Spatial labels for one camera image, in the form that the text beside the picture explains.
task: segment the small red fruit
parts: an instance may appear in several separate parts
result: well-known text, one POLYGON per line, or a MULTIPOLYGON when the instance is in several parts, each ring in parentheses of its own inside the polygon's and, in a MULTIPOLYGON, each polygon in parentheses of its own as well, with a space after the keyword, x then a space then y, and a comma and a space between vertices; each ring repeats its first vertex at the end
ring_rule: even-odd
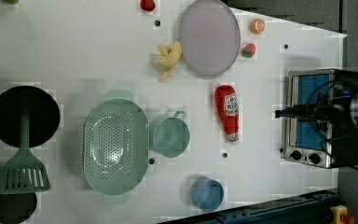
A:
POLYGON ((153 0, 142 0, 141 8, 145 11, 151 12, 155 9, 156 5, 153 0))

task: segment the spatula handle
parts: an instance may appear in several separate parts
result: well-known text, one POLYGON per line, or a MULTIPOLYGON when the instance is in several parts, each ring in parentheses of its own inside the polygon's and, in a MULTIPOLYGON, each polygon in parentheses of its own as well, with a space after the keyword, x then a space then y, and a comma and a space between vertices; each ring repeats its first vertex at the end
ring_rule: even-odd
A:
POLYGON ((29 107, 27 102, 21 104, 21 116, 20 116, 20 151, 22 153, 29 150, 30 146, 30 118, 29 107))

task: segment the green colander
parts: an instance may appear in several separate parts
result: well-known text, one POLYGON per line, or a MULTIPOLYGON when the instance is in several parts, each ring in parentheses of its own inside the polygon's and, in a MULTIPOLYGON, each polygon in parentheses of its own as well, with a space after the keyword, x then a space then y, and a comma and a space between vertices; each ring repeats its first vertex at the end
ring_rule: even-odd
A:
POLYGON ((149 124, 128 91, 110 91, 85 125, 84 173, 106 195, 135 188, 147 170, 149 124))

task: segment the ketchup label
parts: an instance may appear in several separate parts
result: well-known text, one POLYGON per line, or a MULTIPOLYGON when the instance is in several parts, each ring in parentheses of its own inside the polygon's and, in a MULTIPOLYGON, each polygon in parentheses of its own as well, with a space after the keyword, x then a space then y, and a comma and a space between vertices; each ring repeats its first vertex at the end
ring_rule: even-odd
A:
POLYGON ((225 111, 228 116, 238 115, 238 102, 235 92, 225 96, 225 111))

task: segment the black pan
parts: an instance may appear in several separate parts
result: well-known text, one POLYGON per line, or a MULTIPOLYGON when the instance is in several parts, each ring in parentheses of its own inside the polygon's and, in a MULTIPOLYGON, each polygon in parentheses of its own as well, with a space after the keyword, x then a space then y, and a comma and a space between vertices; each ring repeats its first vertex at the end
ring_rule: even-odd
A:
POLYGON ((0 95, 0 139, 20 146, 21 105, 30 110, 30 147, 46 143, 60 125, 60 109, 47 92, 32 86, 19 86, 0 95))

